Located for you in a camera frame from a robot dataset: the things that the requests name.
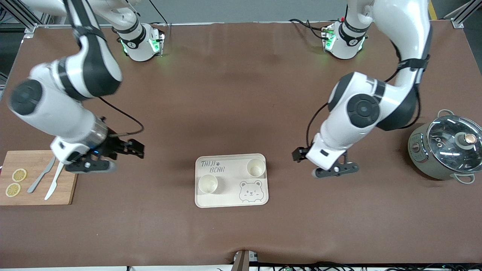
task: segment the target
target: cup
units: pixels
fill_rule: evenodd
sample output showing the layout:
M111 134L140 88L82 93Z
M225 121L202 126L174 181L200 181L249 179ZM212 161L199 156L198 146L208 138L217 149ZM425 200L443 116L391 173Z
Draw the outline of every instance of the cup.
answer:
M217 178L211 174L206 174L199 178L198 187L201 192L211 194L217 189Z
M266 164L263 160L254 158L248 162L246 170L254 178L262 176L266 171Z

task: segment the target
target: brown tabletop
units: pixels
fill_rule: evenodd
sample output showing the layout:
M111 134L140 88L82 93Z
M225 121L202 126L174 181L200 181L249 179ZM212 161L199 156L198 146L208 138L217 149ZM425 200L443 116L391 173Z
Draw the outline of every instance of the brown tabletop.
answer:
M432 25L418 125L442 108L482 123L482 77L463 30ZM376 129L350 148L356 174L314 179L312 163L292 161L341 76L393 73L394 49L375 26L351 60L291 24L175 26L164 57L145 63L104 32L124 76L106 99L144 123L135 139L146 158L120 156L114 173L79 176L72 205L0 207L0 267L225 264L241 249L282 263L482 261L482 176L461 185L421 175L406 150L414 127ZM1 101L0 159L49 148L53 137L7 102L34 65L77 51L70 29L39 28L24 40ZM84 104L117 132L137 129L97 99ZM258 152L268 162L266 205L196 207L199 156Z

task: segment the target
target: bear face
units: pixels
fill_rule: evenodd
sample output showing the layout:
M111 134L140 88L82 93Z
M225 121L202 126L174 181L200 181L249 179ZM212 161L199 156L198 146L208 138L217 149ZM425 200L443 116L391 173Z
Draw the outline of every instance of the bear face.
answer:
M247 183L242 181L240 183L241 192L240 192L240 199L242 202L249 202L253 203L256 201L261 202L261 200L265 197L263 190L261 189L261 181L256 181L254 183Z

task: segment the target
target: cooking pot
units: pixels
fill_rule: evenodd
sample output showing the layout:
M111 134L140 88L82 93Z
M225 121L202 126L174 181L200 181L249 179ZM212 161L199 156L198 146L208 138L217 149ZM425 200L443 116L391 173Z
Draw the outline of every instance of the cooking pot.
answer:
M482 130L475 122L443 109L437 119L410 135L408 152L415 166L436 179L455 179L463 184L475 180L482 170Z

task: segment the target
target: lemon slice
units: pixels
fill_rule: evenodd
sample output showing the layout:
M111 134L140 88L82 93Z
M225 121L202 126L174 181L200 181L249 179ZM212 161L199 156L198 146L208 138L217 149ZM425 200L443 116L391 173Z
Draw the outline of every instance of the lemon slice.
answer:
M20 184L11 183L7 187L7 190L5 190L5 194L7 195L7 197L11 198L11 197L14 197L14 196L18 195L18 193L20 193L20 189L21 189Z
M19 168L19 169L15 170L12 174L12 180L14 182L21 182L21 181L25 180L25 178L27 178L27 170L25 170L23 168Z

